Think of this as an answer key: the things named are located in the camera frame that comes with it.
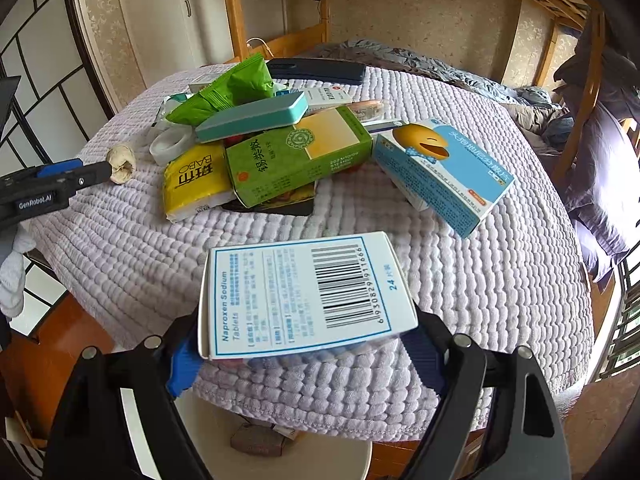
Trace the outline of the white blue medicine box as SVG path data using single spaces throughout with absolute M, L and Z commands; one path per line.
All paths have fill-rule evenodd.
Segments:
M 418 325 L 384 232 L 214 248 L 198 305 L 198 352 L 233 361 L 352 349 Z

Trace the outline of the red box with white text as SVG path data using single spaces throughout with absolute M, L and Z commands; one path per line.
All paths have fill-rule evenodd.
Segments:
M 270 427 L 244 424 L 232 434 L 230 445 L 238 452 L 262 457 L 283 454 L 286 437 Z

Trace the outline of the white round trash bin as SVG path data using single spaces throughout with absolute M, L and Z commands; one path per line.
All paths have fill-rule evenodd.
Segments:
M 372 444 L 301 432 L 294 439 L 217 408 L 193 392 L 175 402 L 198 455 L 215 479 L 363 479 Z

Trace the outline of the black framed folding screen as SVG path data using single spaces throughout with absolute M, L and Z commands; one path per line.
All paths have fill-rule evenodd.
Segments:
M 79 154 L 113 116 L 74 0 L 1 0 L 1 73 L 18 84 L 1 116 L 1 172 Z

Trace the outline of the clear tape roll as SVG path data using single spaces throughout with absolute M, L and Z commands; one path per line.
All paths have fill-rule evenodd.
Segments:
M 158 166 L 166 166 L 195 144 L 191 126 L 175 125 L 160 132 L 151 142 L 150 154 Z

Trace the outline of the lavender quilted table cover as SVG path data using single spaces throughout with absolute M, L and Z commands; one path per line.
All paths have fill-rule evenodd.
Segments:
M 163 212 L 164 170 L 140 145 L 124 185 L 35 218 L 40 252 L 125 348 L 186 316 L 200 398 L 254 419 L 361 440 L 420 438 L 453 346 L 532 364 L 560 393 L 584 378 L 590 287 L 565 208 L 498 103 L 370 68 L 355 96 L 404 128 L 371 138 L 339 106 L 228 148 L 213 171 L 247 203 L 317 182 L 306 218 Z

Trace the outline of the yellow tissue pack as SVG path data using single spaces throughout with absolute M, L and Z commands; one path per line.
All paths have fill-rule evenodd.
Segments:
M 195 144 L 164 170 L 166 219 L 186 220 L 235 199 L 224 142 Z

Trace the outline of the black white striped cloth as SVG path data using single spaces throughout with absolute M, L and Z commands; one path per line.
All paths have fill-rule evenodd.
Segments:
M 41 479 L 44 453 L 20 442 L 1 439 L 2 479 Z

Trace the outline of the green yellow medicine box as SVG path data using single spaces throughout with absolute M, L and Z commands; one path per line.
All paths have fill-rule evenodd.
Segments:
M 372 136 L 346 106 L 322 110 L 297 124 L 267 130 L 226 149 L 229 176 L 246 208 L 331 174 L 359 166 Z

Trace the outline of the green plastic bag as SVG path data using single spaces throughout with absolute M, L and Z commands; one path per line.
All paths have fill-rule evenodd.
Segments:
M 206 119 L 235 106 L 274 96 L 273 80 L 261 54 L 235 64 L 186 102 L 166 119 L 174 124 L 197 127 Z

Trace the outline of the blue box with orange cartoon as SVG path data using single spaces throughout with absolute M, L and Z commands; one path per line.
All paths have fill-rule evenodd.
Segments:
M 373 158 L 463 238 L 478 228 L 514 182 L 500 162 L 435 118 L 378 132 Z

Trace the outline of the teal flat case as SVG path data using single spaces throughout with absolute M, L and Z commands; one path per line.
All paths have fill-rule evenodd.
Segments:
M 221 110 L 195 128 L 198 143 L 215 142 L 295 125 L 308 110 L 303 92 L 292 92 Z

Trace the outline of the white red small box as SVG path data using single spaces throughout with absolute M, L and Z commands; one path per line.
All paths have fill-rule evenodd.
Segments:
M 347 105 L 352 102 L 352 97 L 340 87 L 303 88 L 303 94 L 307 100 L 308 113 Z

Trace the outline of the dark blue flat case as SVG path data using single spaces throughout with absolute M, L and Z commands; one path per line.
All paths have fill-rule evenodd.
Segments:
M 273 58 L 267 62 L 274 79 L 305 79 L 334 84 L 362 84 L 366 66 L 333 58 Z

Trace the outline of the grey rumpled blanket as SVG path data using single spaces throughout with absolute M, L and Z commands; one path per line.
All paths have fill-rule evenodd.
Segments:
M 503 105 L 536 151 L 559 153 L 574 126 L 568 108 L 552 101 L 551 94 L 536 86 L 512 88 L 484 76 L 455 68 L 438 58 L 413 50 L 390 47 L 371 39 L 351 39 L 318 44 L 305 58 L 332 58 L 358 62 L 386 70 L 400 70 L 431 78 Z

